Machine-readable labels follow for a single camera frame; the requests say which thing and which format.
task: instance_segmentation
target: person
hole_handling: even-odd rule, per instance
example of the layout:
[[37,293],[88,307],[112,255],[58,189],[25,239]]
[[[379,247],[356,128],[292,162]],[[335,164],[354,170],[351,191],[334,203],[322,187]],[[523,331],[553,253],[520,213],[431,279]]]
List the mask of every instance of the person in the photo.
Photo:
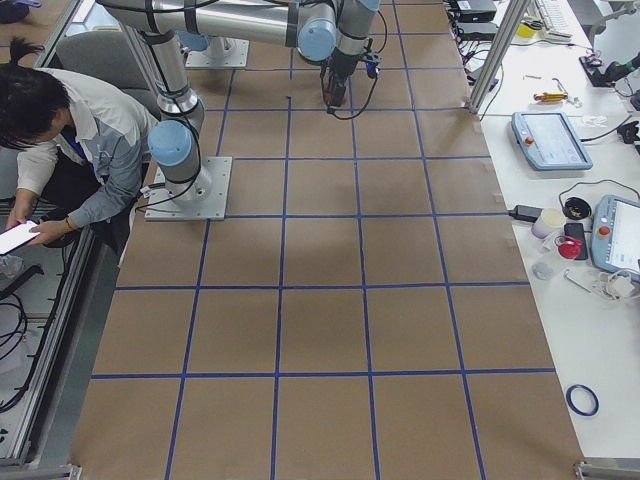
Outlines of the person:
[[19,65],[41,50],[14,37],[10,61],[0,65],[0,147],[19,151],[18,186],[6,228],[30,219],[39,198],[59,207],[59,215],[32,229],[39,232],[32,245],[51,244],[87,225],[104,227],[126,210],[141,187],[150,158],[147,137],[157,123],[111,84]]

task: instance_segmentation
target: blue framed tablet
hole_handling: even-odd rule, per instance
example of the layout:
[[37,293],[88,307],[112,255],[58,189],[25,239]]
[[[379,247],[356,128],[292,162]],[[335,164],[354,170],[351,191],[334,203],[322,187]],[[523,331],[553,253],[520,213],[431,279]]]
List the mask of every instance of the blue framed tablet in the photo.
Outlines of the blue framed tablet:
[[588,170],[593,162],[563,112],[516,112],[511,128],[536,170]]
[[[600,200],[591,234],[593,264],[607,272],[622,268],[638,271],[640,259],[640,203],[615,195]],[[632,274],[636,282],[640,277]]]

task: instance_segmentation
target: white keyboard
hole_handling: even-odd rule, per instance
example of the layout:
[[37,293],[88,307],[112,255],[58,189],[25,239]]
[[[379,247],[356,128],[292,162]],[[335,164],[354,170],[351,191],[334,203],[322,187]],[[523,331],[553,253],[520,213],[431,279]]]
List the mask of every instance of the white keyboard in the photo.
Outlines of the white keyboard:
[[554,42],[569,43],[571,31],[560,7],[560,0],[532,0],[535,16],[542,22],[543,36]]

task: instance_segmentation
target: white desk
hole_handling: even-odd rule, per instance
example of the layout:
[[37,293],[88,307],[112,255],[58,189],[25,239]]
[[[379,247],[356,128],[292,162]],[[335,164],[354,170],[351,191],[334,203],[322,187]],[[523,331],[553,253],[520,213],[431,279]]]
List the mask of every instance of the white desk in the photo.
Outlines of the white desk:
[[[573,42],[586,45],[577,28]],[[538,172],[533,170],[515,142],[510,127],[514,111],[551,109],[571,116],[578,135],[593,137],[615,127],[627,115],[624,103],[612,89],[595,89],[577,61],[584,49],[537,44],[511,47],[503,66],[505,84],[482,121],[482,128],[495,164],[505,203],[537,207],[559,207],[558,194],[579,181],[604,178],[640,188],[640,155],[615,134],[586,147],[594,167],[587,171]],[[536,80],[523,75],[558,77],[572,96],[584,102],[580,109],[564,102],[555,106],[533,104]],[[494,93],[480,109],[484,111]],[[607,127],[581,124],[581,116],[606,116]],[[579,196],[592,207],[608,193],[634,199],[633,192],[611,183],[578,186],[568,196]],[[514,232],[529,273],[531,286],[558,377],[563,389],[576,383],[592,388],[600,400],[594,417],[571,412],[580,446],[586,457],[640,458],[640,301],[614,305],[589,294],[562,275],[541,281],[531,274],[540,256],[541,242],[530,233],[530,224],[514,221]],[[594,269],[590,262],[576,262],[574,276],[586,278]]]

